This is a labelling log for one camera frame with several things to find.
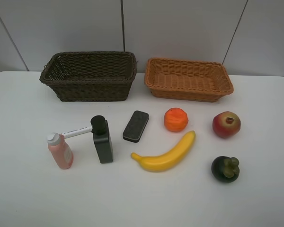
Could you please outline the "black felt board eraser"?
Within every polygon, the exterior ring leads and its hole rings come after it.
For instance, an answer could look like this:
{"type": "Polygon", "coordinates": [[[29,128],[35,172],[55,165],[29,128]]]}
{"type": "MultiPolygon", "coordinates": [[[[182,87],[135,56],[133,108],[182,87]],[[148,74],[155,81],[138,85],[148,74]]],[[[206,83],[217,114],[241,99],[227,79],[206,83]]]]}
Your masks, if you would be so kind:
{"type": "Polygon", "coordinates": [[[126,141],[138,143],[148,123],[149,114],[142,111],[134,111],[125,130],[123,139],[126,141]]]}

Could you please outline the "orange fruit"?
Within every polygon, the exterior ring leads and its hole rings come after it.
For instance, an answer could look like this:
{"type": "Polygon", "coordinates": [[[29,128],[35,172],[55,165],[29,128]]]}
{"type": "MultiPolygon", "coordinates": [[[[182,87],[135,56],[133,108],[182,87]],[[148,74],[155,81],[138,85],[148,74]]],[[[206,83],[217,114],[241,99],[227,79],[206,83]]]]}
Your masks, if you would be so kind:
{"type": "Polygon", "coordinates": [[[188,116],[181,108],[170,108],[164,114],[164,126],[168,131],[181,132],[188,122],[188,116]]]}

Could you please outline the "black pump bottle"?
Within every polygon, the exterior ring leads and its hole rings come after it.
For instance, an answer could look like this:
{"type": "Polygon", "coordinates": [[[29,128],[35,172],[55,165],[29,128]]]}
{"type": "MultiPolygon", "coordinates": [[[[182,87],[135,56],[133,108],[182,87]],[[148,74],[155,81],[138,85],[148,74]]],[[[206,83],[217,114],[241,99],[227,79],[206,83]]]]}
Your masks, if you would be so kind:
{"type": "Polygon", "coordinates": [[[90,123],[92,127],[91,133],[93,134],[93,141],[100,163],[112,163],[114,160],[113,148],[107,120],[104,116],[97,115],[90,120],[90,123]]]}

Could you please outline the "yellow banana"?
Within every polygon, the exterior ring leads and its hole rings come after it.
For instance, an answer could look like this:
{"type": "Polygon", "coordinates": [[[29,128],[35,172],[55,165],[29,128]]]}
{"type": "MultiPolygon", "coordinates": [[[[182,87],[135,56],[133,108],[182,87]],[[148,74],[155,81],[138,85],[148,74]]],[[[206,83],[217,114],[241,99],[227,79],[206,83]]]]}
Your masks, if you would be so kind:
{"type": "Polygon", "coordinates": [[[170,151],[159,156],[140,156],[131,154],[131,158],[148,172],[164,172],[179,164],[190,152],[196,139],[195,131],[187,132],[170,151]]]}

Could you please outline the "white marker pen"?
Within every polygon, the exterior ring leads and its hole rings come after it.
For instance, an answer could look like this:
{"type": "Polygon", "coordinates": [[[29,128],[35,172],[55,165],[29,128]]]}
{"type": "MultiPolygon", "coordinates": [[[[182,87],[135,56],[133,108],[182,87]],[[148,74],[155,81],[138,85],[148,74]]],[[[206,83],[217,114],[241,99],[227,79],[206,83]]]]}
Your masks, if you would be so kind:
{"type": "Polygon", "coordinates": [[[63,135],[64,138],[66,139],[66,138],[71,138],[71,137],[75,137],[75,136],[78,136],[78,135],[82,135],[82,134],[85,134],[85,133],[89,133],[89,132],[91,132],[91,130],[92,130],[92,127],[89,126],[89,127],[83,127],[83,128],[63,132],[63,133],[61,133],[61,135],[63,135]]]}

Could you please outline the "red pomegranate fruit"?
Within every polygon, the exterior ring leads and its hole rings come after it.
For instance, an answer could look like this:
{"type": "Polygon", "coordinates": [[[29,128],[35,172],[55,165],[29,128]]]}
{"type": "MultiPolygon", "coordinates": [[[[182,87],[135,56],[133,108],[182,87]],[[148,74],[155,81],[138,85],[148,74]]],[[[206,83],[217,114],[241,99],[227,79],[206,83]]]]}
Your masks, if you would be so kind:
{"type": "Polygon", "coordinates": [[[235,113],[226,111],[213,118],[212,127],[218,137],[227,139],[240,131],[241,121],[235,113]]]}

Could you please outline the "pink bottle white cap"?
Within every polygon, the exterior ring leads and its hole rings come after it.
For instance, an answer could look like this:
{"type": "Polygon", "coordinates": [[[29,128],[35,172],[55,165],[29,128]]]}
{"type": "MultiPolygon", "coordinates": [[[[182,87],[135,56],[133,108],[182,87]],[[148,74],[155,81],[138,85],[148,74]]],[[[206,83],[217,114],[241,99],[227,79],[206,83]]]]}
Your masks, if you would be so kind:
{"type": "Polygon", "coordinates": [[[48,149],[60,169],[69,169],[73,163],[73,152],[63,135],[51,133],[47,136],[48,149]]]}

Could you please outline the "dark mangosteen fruit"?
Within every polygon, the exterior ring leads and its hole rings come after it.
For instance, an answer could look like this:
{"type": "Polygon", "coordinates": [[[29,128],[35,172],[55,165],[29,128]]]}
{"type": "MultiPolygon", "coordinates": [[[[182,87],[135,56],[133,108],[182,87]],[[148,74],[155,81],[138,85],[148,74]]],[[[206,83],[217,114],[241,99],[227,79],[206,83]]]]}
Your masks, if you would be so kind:
{"type": "Polygon", "coordinates": [[[239,160],[236,157],[217,157],[211,165],[213,176],[220,182],[232,183],[240,174],[239,160]]]}

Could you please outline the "light orange wicker basket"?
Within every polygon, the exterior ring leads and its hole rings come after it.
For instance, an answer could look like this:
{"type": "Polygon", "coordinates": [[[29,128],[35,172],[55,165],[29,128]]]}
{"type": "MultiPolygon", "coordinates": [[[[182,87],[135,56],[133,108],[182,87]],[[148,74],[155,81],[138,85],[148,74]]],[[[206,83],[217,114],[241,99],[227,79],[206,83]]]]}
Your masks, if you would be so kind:
{"type": "Polygon", "coordinates": [[[210,61],[150,58],[144,83],[155,97],[216,102],[234,88],[223,65],[210,61]]]}

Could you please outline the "dark brown wicker basket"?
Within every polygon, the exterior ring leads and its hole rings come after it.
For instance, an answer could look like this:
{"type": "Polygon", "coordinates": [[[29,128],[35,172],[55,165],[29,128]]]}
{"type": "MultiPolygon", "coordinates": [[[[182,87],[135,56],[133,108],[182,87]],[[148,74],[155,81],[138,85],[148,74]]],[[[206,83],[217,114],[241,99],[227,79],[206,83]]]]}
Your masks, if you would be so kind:
{"type": "Polygon", "coordinates": [[[60,52],[45,65],[40,82],[62,102],[115,102],[127,99],[136,73],[131,52],[60,52]]]}

